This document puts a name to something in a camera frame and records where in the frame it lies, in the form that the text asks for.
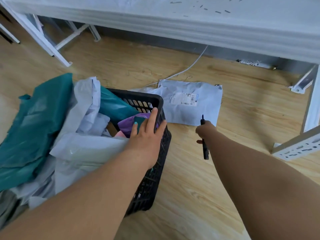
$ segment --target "wooden floor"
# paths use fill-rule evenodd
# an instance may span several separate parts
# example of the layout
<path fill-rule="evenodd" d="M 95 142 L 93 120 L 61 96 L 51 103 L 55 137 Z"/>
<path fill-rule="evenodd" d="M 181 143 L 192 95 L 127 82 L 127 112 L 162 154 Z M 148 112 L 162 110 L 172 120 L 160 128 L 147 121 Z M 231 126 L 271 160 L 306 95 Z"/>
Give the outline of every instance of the wooden floor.
<path fill-rule="evenodd" d="M 139 88 L 187 68 L 197 55 L 82 33 L 63 56 L 50 57 L 18 24 L 0 20 L 21 44 L 0 38 L 0 139 L 18 111 L 18 96 L 42 82 L 72 72 L 74 79 L 97 76 L 118 89 Z M 177 80 L 223 86 L 218 130 L 233 140 L 269 153 L 274 142 L 298 135 L 308 93 L 286 88 L 297 75 L 202 57 Z M 125 218 L 116 239 L 249 239 L 211 160 L 204 161 L 194 126 L 169 124 L 172 141 L 153 207 Z M 289 163 L 320 183 L 319 153 Z"/>

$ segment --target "white shelf board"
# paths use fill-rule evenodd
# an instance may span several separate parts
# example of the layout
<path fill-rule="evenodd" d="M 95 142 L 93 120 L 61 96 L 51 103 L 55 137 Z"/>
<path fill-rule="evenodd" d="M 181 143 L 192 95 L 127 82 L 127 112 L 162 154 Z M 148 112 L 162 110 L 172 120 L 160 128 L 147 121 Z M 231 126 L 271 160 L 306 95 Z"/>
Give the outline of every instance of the white shelf board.
<path fill-rule="evenodd" d="M 320 0 L 5 1 L 17 12 L 320 64 Z"/>

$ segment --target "teal plastic bag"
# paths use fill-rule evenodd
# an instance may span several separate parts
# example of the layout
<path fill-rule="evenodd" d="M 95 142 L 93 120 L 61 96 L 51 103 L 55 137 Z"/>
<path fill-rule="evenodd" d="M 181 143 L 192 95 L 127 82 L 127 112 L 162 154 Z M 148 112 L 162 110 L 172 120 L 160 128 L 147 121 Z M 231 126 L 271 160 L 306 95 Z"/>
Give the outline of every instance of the teal plastic bag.
<path fill-rule="evenodd" d="M 19 97 L 19 111 L 0 145 L 0 191 L 34 179 L 62 128 L 72 74 L 50 79 Z"/>
<path fill-rule="evenodd" d="M 137 115 L 139 111 L 101 86 L 99 113 L 110 117 L 110 121 L 116 125 L 126 118 Z"/>

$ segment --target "fingers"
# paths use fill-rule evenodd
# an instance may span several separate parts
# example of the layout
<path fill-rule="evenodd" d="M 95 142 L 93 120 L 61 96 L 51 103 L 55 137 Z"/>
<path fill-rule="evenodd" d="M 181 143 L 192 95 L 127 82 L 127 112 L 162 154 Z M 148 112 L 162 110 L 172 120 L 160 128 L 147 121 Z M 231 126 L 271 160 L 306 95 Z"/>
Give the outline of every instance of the fingers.
<path fill-rule="evenodd" d="M 162 121 L 161 125 L 158 127 L 158 129 L 155 132 L 155 134 L 162 138 L 162 135 L 163 135 L 163 133 L 164 133 L 164 131 L 166 129 L 166 126 L 167 126 L 167 121 L 166 120 Z"/>
<path fill-rule="evenodd" d="M 130 138 L 136 136 L 137 134 L 138 134 L 138 123 L 134 122 L 131 130 Z"/>
<path fill-rule="evenodd" d="M 148 124 L 146 125 L 146 133 L 154 133 L 157 114 L 158 114 L 158 109 L 153 108 L 149 117 Z"/>
<path fill-rule="evenodd" d="M 148 119 L 145 119 L 145 120 L 142 122 L 142 124 L 140 125 L 139 134 L 146 132 L 146 127 L 147 127 L 148 121 L 149 121 Z"/>

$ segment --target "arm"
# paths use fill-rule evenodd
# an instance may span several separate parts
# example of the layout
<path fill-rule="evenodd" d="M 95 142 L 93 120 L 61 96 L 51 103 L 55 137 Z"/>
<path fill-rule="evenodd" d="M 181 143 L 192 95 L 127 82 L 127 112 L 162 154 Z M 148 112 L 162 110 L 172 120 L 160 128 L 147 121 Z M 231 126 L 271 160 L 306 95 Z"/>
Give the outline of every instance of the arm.
<path fill-rule="evenodd" d="M 163 121 L 157 108 L 116 158 L 27 212 L 0 232 L 0 239 L 113 239 L 146 171 L 158 159 Z"/>
<path fill-rule="evenodd" d="M 196 133 L 252 240 L 319 239 L 318 184 L 283 161 L 230 140 L 210 121 Z"/>

